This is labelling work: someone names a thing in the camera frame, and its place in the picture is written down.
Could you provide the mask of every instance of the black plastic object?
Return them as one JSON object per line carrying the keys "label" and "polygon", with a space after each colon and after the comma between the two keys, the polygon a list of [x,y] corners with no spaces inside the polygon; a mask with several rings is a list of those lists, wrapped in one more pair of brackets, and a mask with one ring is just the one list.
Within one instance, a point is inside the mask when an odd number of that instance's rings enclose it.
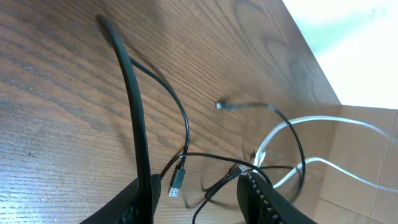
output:
{"label": "black plastic object", "polygon": [[144,109],[142,107],[136,74],[132,69],[130,57],[124,48],[120,36],[115,31],[110,21],[101,15],[97,15],[96,20],[101,33],[113,47],[126,84],[134,135],[134,147],[136,150],[137,179],[139,181],[136,199],[137,207],[139,208],[138,217],[140,222],[151,224],[154,222],[154,211],[152,205],[150,164],[145,132]]}
{"label": "black plastic object", "polygon": [[[160,197],[160,175],[154,174],[151,177],[152,181],[152,204],[153,211],[155,212],[157,203]],[[108,223],[108,224],[122,224],[142,223],[139,221],[137,212],[137,196],[138,196],[138,181],[135,179],[131,184],[124,188],[120,193],[115,196],[104,207],[99,209],[92,216],[82,221],[81,224],[94,224],[94,223]]]}
{"label": "black plastic object", "polygon": [[247,224],[316,224],[254,172],[239,176],[237,196]]}

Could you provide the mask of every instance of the white cable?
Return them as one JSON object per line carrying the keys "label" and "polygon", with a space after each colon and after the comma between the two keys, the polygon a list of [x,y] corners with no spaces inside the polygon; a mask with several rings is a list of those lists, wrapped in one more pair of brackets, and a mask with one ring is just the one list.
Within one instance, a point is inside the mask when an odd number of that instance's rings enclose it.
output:
{"label": "white cable", "polygon": [[[391,188],[388,188],[388,187],[383,187],[383,186],[374,184],[374,183],[372,183],[370,181],[364,180],[364,179],[362,179],[362,178],[360,178],[360,177],[348,172],[347,170],[344,170],[343,168],[340,168],[336,164],[333,164],[333,163],[327,161],[326,159],[322,159],[322,158],[319,158],[319,157],[311,157],[311,158],[305,160],[305,164],[309,164],[311,162],[316,162],[316,161],[323,162],[324,164],[327,164],[327,165],[335,168],[336,170],[338,170],[338,171],[340,171],[340,172],[342,172],[342,173],[344,173],[344,174],[346,174],[346,175],[348,175],[348,176],[350,176],[350,177],[352,177],[354,179],[357,179],[357,180],[361,181],[362,183],[368,184],[368,185],[370,185],[372,187],[398,193],[397,189],[391,189]],[[284,178],[282,178],[278,183],[274,184],[274,188],[276,189],[276,188],[280,187],[287,180],[289,180],[291,177],[293,177],[293,175],[297,172],[297,170],[301,169],[302,166],[303,166],[302,163],[297,164],[296,169],[292,169]]]}
{"label": "white cable", "polygon": [[[297,124],[301,122],[306,122],[306,121],[318,121],[318,120],[328,120],[328,121],[341,121],[345,123],[351,123],[351,124],[358,124],[364,127],[367,127],[369,129],[372,129],[374,131],[377,131],[381,135],[389,138],[388,134],[384,132],[383,130],[379,129],[378,127],[375,127],[371,124],[362,122],[362,121],[356,121],[353,119],[348,119],[348,118],[340,118],[340,117],[334,117],[334,116],[321,116],[321,115],[316,115],[316,116],[304,116],[301,118],[295,118],[295,119],[290,119],[290,123],[292,124]],[[256,152],[256,156],[254,157],[253,165],[255,166],[260,166],[260,164],[263,162],[263,160],[266,157],[266,146],[268,143],[271,141],[271,139],[278,133],[279,130],[281,130],[284,127],[287,127],[288,124],[286,122],[282,122],[278,124],[274,129],[268,134],[268,136],[263,140],[261,143],[259,149]]]}

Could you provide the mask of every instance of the wooden surface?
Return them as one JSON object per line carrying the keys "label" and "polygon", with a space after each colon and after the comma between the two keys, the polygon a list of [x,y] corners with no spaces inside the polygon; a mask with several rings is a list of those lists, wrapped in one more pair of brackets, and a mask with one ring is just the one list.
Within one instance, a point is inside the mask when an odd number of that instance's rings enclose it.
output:
{"label": "wooden surface", "polygon": [[[286,116],[335,114],[339,102],[282,1],[1,1],[0,222],[78,223],[136,178],[127,94],[96,14],[111,19],[129,53],[163,75],[191,126],[191,152],[248,161],[281,120],[265,109],[227,112],[213,101],[265,101]],[[136,70],[152,173],[183,146],[183,119],[168,93]],[[305,152],[328,155],[333,123],[298,126]],[[270,164],[297,161],[287,130]],[[178,198],[163,181],[156,223],[190,223],[231,164],[188,158]],[[274,181],[281,173],[275,171]],[[323,172],[314,169],[298,208],[312,215]],[[236,185],[198,223],[241,223]]]}

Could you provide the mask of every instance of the wooden desk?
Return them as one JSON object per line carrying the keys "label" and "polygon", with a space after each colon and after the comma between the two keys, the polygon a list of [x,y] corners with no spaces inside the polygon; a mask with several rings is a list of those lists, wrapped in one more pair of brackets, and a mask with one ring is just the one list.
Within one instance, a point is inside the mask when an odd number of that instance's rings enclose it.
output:
{"label": "wooden desk", "polygon": [[[127,94],[99,13],[134,58],[173,86],[190,120],[191,152],[248,160],[281,122],[262,108],[217,111],[219,98],[266,101],[290,118],[339,108],[282,1],[1,1],[1,223],[78,223],[136,178]],[[158,173],[183,146],[183,119],[158,83],[136,74]],[[327,155],[333,132],[333,123],[298,126],[307,156]],[[298,159],[287,130],[269,152],[271,164]],[[172,173],[165,177],[155,223],[190,223],[201,185],[231,166],[202,157],[186,165],[178,198],[168,198]],[[308,170],[304,194],[317,198],[323,172]],[[316,204],[302,198],[297,206],[311,216]],[[198,223],[242,222],[235,184],[215,200],[229,207],[206,206]]]}

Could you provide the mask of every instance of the usb connector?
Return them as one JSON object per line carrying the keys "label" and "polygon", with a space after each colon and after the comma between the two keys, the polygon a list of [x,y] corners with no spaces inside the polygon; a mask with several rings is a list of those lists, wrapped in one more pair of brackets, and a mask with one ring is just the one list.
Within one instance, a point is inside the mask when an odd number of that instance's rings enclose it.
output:
{"label": "usb connector", "polygon": [[232,176],[232,178],[235,178],[241,175],[243,172],[247,171],[247,169],[248,167],[244,165],[234,166],[229,170],[229,174]]}
{"label": "usb connector", "polygon": [[226,100],[217,100],[217,101],[214,102],[214,106],[218,110],[225,109]]}
{"label": "usb connector", "polygon": [[180,188],[182,186],[182,181],[184,180],[184,175],[185,175],[185,169],[179,168],[175,171],[172,183],[170,185],[169,197],[178,196],[178,192],[180,191]]}

